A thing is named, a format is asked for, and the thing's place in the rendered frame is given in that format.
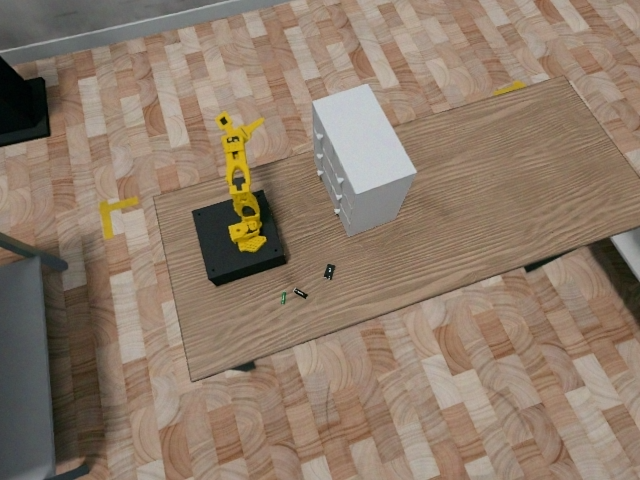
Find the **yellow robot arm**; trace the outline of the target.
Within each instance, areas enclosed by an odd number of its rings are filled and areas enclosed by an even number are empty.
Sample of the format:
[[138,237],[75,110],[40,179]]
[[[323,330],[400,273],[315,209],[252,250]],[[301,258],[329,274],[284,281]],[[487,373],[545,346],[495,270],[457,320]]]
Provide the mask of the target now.
[[[227,161],[226,182],[230,185],[235,211],[243,220],[240,224],[230,226],[232,236],[234,241],[239,244],[241,252],[256,252],[267,240],[266,237],[257,236],[260,233],[259,228],[262,227],[262,222],[259,221],[260,208],[257,199],[249,187],[251,177],[246,160],[244,135],[235,132],[235,134],[223,136],[221,139]],[[234,160],[237,158],[239,159]],[[245,178],[233,178],[238,169],[244,173]]]

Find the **white drawer with handle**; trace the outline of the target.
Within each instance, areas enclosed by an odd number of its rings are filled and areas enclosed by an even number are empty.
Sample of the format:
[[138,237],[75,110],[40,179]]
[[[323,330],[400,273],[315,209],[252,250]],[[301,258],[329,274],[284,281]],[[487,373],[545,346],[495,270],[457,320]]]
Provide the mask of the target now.
[[322,179],[324,181],[324,184],[325,184],[325,186],[326,186],[326,188],[327,188],[327,190],[329,192],[329,195],[330,195],[331,182],[330,182],[329,177],[328,177],[328,175],[327,175],[327,173],[326,173],[326,171],[325,171],[325,169],[323,167],[323,164],[322,164],[321,160],[318,160],[316,155],[317,155],[317,151],[315,149],[315,164],[316,164],[316,166],[317,166],[317,168],[319,170],[319,171],[317,171],[317,175],[322,177]]

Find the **white chest of drawers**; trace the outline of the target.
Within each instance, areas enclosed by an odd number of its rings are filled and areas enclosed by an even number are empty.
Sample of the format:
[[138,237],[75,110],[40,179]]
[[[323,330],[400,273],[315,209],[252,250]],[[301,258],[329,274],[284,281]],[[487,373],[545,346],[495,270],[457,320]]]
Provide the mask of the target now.
[[[348,237],[395,220],[416,170],[368,83],[313,101],[355,191]],[[335,172],[335,170],[334,170]]]

